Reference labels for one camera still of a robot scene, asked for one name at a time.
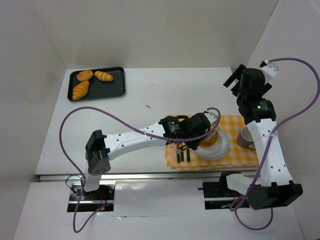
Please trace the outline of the large sugared bread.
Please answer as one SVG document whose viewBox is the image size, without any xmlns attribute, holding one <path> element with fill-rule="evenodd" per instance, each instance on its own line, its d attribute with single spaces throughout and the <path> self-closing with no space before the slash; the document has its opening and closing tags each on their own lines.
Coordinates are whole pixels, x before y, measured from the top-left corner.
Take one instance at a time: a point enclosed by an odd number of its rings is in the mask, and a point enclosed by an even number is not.
<svg viewBox="0 0 320 240">
<path fill-rule="evenodd" d="M 217 126 L 212 133 L 210 133 L 203 139 L 203 141 L 200 143 L 199 146 L 202 148 L 208 148 L 213 146 L 218 140 L 219 132 L 220 132 L 220 126 Z"/>
</svg>

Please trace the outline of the metal tongs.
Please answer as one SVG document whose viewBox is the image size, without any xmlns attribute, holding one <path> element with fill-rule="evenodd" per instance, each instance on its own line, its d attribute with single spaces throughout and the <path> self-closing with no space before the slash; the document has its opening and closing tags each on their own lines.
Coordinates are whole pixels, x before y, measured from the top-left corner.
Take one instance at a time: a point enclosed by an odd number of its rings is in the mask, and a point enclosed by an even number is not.
<svg viewBox="0 0 320 240">
<path fill-rule="evenodd" d="M 197 150 L 198 147 L 200 147 L 201 142 L 203 141 L 204 138 L 194 140 L 194 141 L 189 141 L 187 143 L 180 143 L 176 145 L 176 151 L 179 150 L 179 153 L 181 151 L 186 151 L 187 149 L 192 149 L 192 150 Z"/>
</svg>

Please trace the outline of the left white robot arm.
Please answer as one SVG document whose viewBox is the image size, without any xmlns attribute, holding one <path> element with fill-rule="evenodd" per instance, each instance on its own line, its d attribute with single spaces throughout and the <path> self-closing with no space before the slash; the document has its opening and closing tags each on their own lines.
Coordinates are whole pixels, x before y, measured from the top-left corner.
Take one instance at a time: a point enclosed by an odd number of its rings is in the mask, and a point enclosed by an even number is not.
<svg viewBox="0 0 320 240">
<path fill-rule="evenodd" d="M 84 192 L 91 195 L 98 191 L 101 176 L 111 170 L 110 161 L 115 158 L 137 150 L 178 144 L 178 140 L 202 136 L 214 127 L 217 120 L 217 115 L 205 111 L 191 117 L 166 116 L 138 131 L 107 135 L 101 130 L 94 131 L 85 145 L 87 170 Z"/>
</svg>

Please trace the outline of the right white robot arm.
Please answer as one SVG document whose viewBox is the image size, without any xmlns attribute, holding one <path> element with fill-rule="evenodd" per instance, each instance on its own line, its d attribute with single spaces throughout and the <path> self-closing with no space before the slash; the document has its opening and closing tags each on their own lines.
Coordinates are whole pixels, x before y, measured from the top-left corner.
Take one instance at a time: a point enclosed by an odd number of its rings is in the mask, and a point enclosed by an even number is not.
<svg viewBox="0 0 320 240">
<path fill-rule="evenodd" d="M 239 113 L 252 137 L 258 157 L 258 176 L 251 181 L 240 173 L 226 176 L 228 189 L 243 195 L 254 210 L 286 207 L 303 194 L 303 187 L 294 183 L 281 149 L 276 130 L 277 116 L 270 100 L 264 94 L 272 86 L 266 77 L 274 78 L 278 69 L 267 64 L 262 69 L 247 68 L 241 64 L 223 84 L 236 96 Z"/>
</svg>

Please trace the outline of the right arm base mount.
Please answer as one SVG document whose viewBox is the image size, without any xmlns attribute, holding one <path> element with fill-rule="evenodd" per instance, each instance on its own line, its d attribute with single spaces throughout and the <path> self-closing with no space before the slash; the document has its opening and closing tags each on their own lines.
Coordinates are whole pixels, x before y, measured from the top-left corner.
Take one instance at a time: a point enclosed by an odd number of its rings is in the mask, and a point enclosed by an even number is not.
<svg viewBox="0 0 320 240">
<path fill-rule="evenodd" d="M 230 174 L 240 174 L 240 172 L 222 172 L 219 180 L 205 181 L 202 187 L 198 188 L 203 193 L 205 210 L 228 209 L 231 203 L 241 196 L 239 192 L 228 188 L 226 177 Z"/>
</svg>

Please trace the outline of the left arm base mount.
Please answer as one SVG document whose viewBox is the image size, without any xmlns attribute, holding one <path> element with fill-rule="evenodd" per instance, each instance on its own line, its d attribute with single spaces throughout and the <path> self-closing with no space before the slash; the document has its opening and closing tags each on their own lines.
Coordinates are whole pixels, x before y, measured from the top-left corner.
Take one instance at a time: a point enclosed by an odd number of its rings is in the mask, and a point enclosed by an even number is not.
<svg viewBox="0 0 320 240">
<path fill-rule="evenodd" d="M 65 185 L 69 188 L 69 199 L 67 212 L 73 213 L 81 193 L 83 180 L 79 175 L 70 175 L 65 180 Z M 106 182 L 100 184 L 98 190 L 92 192 L 83 192 L 79 200 L 78 212 L 94 212 L 98 209 L 100 212 L 114 211 L 115 183 Z"/>
</svg>

